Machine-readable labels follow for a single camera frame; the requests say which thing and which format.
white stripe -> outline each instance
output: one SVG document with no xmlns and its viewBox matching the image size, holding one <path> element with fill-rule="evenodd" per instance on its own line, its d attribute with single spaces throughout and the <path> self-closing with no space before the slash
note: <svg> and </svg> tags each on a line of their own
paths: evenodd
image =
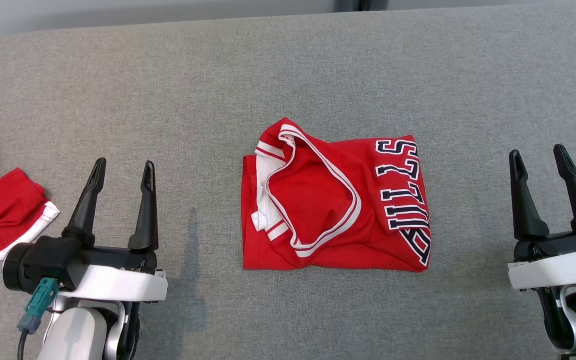
<svg viewBox="0 0 576 360">
<path fill-rule="evenodd" d="M 294 160 L 296 149 L 293 137 L 298 137 L 299 139 L 304 141 L 310 147 L 310 149 L 317 155 L 317 157 L 319 157 L 322 160 L 323 164 L 326 166 L 328 171 L 339 182 L 341 182 L 350 191 L 350 194 L 352 195 L 352 202 L 348 210 L 343 215 L 342 219 L 340 219 L 340 221 L 334 227 L 322 233 L 317 238 L 317 240 L 311 244 L 301 244 L 299 239 L 297 239 L 296 231 L 294 230 L 294 226 L 290 222 L 290 219 L 288 217 L 285 208 L 281 205 L 281 203 L 277 200 L 277 198 L 275 198 L 272 195 L 272 193 L 270 193 L 268 185 L 270 178 L 274 174 L 285 169 Z M 303 255 L 302 257 L 306 257 L 310 256 L 313 253 L 313 251 L 315 251 L 317 248 L 319 248 L 329 240 L 333 239 L 334 237 L 337 237 L 338 235 L 344 233 L 350 227 L 352 227 L 356 219 L 359 217 L 359 213 L 361 212 L 361 198 L 359 197 L 359 194 L 357 193 L 356 189 L 354 189 L 354 187 L 350 183 L 350 180 L 348 180 L 348 178 L 336 166 L 334 166 L 331 162 L 329 162 L 329 160 L 326 157 L 324 157 L 322 153 L 319 152 L 319 150 L 317 150 L 317 148 L 315 148 L 315 146 L 306 138 L 306 136 L 302 132 L 300 132 L 296 127 L 292 125 L 281 126 L 279 139 L 285 142 L 291 148 L 293 148 L 292 155 L 290 157 L 290 160 L 285 164 L 285 166 L 282 166 L 281 168 L 277 169 L 276 171 L 274 171 L 269 175 L 268 181 L 263 185 L 263 187 L 265 192 L 272 199 L 272 202 L 274 202 L 274 205 L 281 212 L 281 217 L 283 217 L 284 220 L 286 221 L 286 225 L 288 225 L 290 230 L 292 230 L 292 238 L 290 239 L 290 246 L 292 246 L 292 248 L 295 249 L 297 255 L 301 253 L 301 255 Z"/>
<path fill-rule="evenodd" d="M 275 227 L 274 230 L 268 232 L 268 239 L 270 239 L 270 241 L 277 239 L 279 235 L 285 233 L 286 231 L 288 231 L 288 226 L 286 223 L 282 223 L 278 227 Z"/>
<path fill-rule="evenodd" d="M 277 157 L 280 157 L 281 159 L 285 159 L 283 151 L 281 151 L 281 149 L 278 147 L 271 146 L 263 141 L 259 141 L 257 147 L 265 152 L 271 153 L 272 155 L 277 155 Z"/>
<path fill-rule="evenodd" d="M 273 157 L 272 155 L 268 155 L 267 153 L 259 150 L 258 148 L 256 150 L 254 150 L 254 154 L 257 155 L 257 157 L 261 157 L 264 159 L 271 159 L 272 161 L 277 162 L 281 165 L 285 164 L 285 161 L 282 160 L 283 157 L 281 157 L 281 159 L 278 159 L 276 157 Z"/>
<path fill-rule="evenodd" d="M 37 222 L 32 224 L 32 226 L 25 232 L 25 234 L 21 235 L 19 239 L 14 240 L 12 244 L 10 244 L 7 248 L 0 251 L 0 261 L 6 258 L 7 253 L 16 245 L 20 243 L 30 243 L 33 242 L 35 237 L 38 237 L 41 234 L 48 224 L 50 224 L 59 214 L 59 210 L 54 205 L 48 201 L 45 203 L 45 208 L 43 209 L 43 214 Z"/>
</svg>

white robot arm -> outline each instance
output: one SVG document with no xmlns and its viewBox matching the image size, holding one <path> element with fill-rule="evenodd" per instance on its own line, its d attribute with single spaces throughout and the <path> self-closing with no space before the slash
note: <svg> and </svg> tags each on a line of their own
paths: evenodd
<svg viewBox="0 0 576 360">
<path fill-rule="evenodd" d="M 528 173 L 521 155 L 510 153 L 510 188 L 514 237 L 514 262 L 508 275 L 516 290 L 539 294 L 544 326 L 559 358 L 576 357 L 576 167 L 562 145 L 554 148 L 559 175 L 566 182 L 573 210 L 571 232 L 550 234 L 541 221 L 527 186 Z"/>
<path fill-rule="evenodd" d="M 139 341 L 140 303 L 166 300 L 167 280 L 165 273 L 157 270 L 155 255 L 158 228 L 154 164 L 146 162 L 137 229 L 127 249 L 94 246 L 96 198 L 104 178 L 105 159 L 101 158 L 94 164 L 62 237 L 42 236 L 36 244 L 18 244 L 4 260 L 4 284 L 10 290 L 33 294 L 29 307 L 40 303 L 34 299 L 41 286 L 52 284 L 55 290 L 49 294 L 44 291 L 43 298 L 39 296 L 43 300 L 48 295 L 54 297 L 39 360 L 131 360 Z M 78 307 L 81 300 L 111 304 L 117 310 Z M 20 323 L 23 332 L 19 360 L 23 358 L 25 337 L 36 331 L 39 319 L 40 315 L 35 315 L 32 321 Z"/>
</svg>

gray couch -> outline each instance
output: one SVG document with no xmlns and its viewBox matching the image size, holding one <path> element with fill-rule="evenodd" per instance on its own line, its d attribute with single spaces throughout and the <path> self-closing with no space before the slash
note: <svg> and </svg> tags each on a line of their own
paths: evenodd
<svg viewBox="0 0 576 360">
<path fill-rule="evenodd" d="M 242 157 L 288 116 L 325 141 L 413 134 L 431 211 L 424 273 L 243 271 Z M 98 244 L 134 231 L 157 166 L 167 301 L 142 306 L 137 359 L 550 359 L 536 294 L 507 279 L 507 155 L 551 231 L 571 212 L 576 4 L 163 23 L 0 39 L 0 175 L 22 168 L 66 225 L 106 157 Z M 0 279 L 0 359 L 28 300 Z M 29 338 L 28 359 L 41 335 Z"/>
</svg>

red jersey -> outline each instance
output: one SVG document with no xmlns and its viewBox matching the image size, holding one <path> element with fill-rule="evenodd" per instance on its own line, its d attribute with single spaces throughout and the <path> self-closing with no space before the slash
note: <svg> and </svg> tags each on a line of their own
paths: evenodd
<svg viewBox="0 0 576 360">
<path fill-rule="evenodd" d="M 288 118 L 244 157 L 244 269 L 421 272 L 429 212 L 412 136 L 326 143 Z"/>
</svg>

